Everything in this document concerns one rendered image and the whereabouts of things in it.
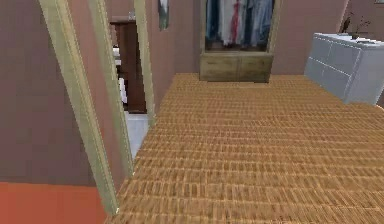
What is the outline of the wooden wardrobe with clothes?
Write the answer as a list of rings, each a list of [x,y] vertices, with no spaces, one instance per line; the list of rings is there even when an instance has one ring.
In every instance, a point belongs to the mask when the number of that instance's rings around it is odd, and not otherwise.
[[[267,83],[283,0],[203,0],[199,78]]]

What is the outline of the dark brown wooden cabinet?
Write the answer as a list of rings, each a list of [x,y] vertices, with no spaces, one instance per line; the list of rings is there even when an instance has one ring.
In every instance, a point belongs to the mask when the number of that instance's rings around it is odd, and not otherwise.
[[[119,76],[124,79],[127,97],[124,109],[133,114],[145,114],[147,109],[136,21],[115,19],[110,24],[115,27],[119,47]]]

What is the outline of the white chest of drawers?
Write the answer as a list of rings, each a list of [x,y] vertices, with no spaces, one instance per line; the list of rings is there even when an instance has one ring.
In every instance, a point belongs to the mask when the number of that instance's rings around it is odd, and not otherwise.
[[[384,41],[314,33],[304,75],[344,103],[376,105],[384,91]]]

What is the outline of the dark house plant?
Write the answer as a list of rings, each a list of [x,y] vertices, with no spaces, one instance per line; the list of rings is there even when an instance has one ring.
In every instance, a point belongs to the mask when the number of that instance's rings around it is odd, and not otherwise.
[[[348,34],[352,40],[357,40],[361,34],[364,34],[363,28],[371,24],[370,20],[361,17],[359,20],[354,19],[354,13],[349,12],[346,19],[340,27],[340,34]]]

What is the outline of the beige door frame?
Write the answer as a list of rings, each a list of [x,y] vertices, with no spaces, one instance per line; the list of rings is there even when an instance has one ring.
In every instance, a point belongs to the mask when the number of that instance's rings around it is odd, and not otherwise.
[[[134,173],[134,162],[131,155],[128,130],[121,103],[115,59],[112,53],[112,40],[105,0],[88,0],[88,5],[91,12],[99,58],[101,60],[101,67],[107,87],[108,99],[111,106],[113,125],[119,142],[121,163],[123,165],[124,175],[126,177],[131,177]],[[134,12],[139,37],[139,50],[143,72],[148,125],[153,126],[156,120],[156,113],[145,0],[134,0]]]

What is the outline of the framed wall picture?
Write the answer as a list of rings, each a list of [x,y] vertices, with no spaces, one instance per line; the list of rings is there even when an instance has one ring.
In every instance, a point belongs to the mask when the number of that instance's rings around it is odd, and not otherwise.
[[[158,0],[159,29],[165,30],[169,26],[169,0]]]

